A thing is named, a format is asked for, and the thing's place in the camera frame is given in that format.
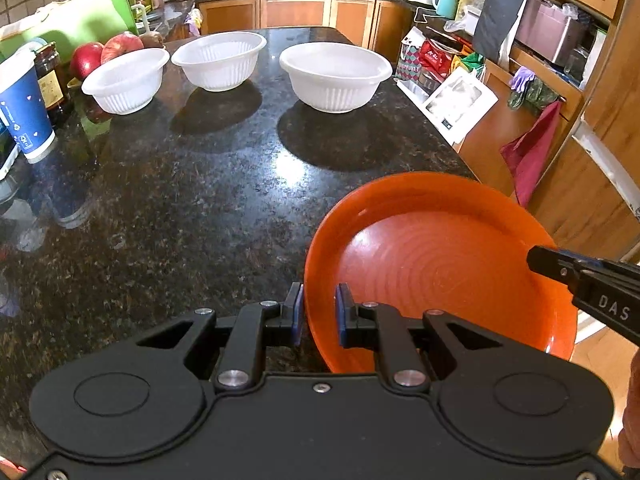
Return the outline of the person's right hand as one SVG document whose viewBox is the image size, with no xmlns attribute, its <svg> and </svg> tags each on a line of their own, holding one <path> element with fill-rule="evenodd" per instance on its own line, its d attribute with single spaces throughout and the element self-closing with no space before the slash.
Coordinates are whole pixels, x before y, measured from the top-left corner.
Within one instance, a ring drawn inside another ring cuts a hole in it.
<svg viewBox="0 0 640 480">
<path fill-rule="evenodd" d="M 640 356 L 634 354 L 630 363 L 629 387 L 626 408 L 623 414 L 623 429 L 618 434 L 618 456 L 623 463 L 628 478 L 639 477 L 639 394 Z"/>
</svg>

